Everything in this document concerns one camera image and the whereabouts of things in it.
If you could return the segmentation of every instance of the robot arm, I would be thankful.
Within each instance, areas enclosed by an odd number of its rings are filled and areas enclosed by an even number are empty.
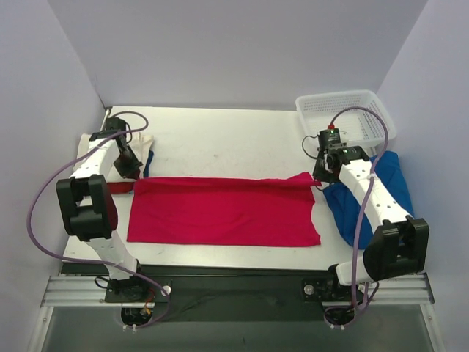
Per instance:
[[[315,179],[342,182],[362,204],[370,185],[372,163],[361,147],[342,143],[338,128],[330,126],[319,136],[319,154],[314,167]],[[424,269],[429,227],[423,219],[414,219],[401,208],[376,176],[365,214],[374,236],[357,262],[357,282],[379,281]],[[335,267],[341,285],[350,286],[352,262]]]
[[[107,119],[103,131],[91,136],[89,149],[95,148],[107,136],[125,129],[125,121],[118,117]],[[135,272],[139,270],[139,263],[127,251],[116,231],[117,209],[105,179],[113,165],[123,177],[136,179],[139,176],[141,162],[127,146],[124,136],[105,143],[70,178],[59,180],[56,184],[57,196],[64,227],[69,235],[77,236],[92,247],[101,260]],[[90,201],[89,205],[81,203],[84,199]],[[137,280],[115,267],[107,268],[114,285],[134,285]]]

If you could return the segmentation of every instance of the white table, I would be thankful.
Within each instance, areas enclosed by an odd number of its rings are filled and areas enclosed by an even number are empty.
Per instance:
[[[304,132],[295,111],[183,109],[115,106],[111,113],[134,110],[149,119],[144,133],[155,137],[150,176],[287,178],[311,171],[314,161],[301,150]],[[121,115],[132,128],[139,117]],[[325,270],[349,261],[352,248],[340,237],[322,193],[313,188],[312,221],[321,245],[307,248],[207,246],[128,243],[132,194],[114,196],[117,230],[128,251],[147,265],[194,265],[236,268]],[[70,237],[64,255],[98,259],[77,237]]]

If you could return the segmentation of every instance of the red towel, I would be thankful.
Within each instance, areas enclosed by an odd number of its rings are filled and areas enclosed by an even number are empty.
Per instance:
[[[308,172],[287,180],[154,177],[137,180],[127,241],[234,246],[320,244]]]

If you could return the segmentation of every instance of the white basket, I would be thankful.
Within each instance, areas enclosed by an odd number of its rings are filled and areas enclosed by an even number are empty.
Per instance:
[[[312,136],[326,129],[337,112],[350,106],[362,106],[380,115],[388,129],[389,139],[396,137],[393,120],[380,99],[369,90],[305,95],[296,100],[305,133]],[[338,117],[334,125],[340,130],[342,141],[350,146],[372,148],[385,140],[381,124],[365,111],[348,111]]]

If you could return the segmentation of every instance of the white wall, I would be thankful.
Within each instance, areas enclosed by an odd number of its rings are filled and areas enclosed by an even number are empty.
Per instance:
[[[49,0],[104,103],[294,109],[376,91],[426,0]]]
[[[430,225],[426,269],[448,351],[469,346],[468,13],[467,0],[429,0],[378,92]]]
[[[26,234],[26,211],[44,179],[76,153],[104,112],[46,0],[0,1],[0,346],[25,351],[58,262]],[[55,191],[34,218],[49,248],[64,247]]]

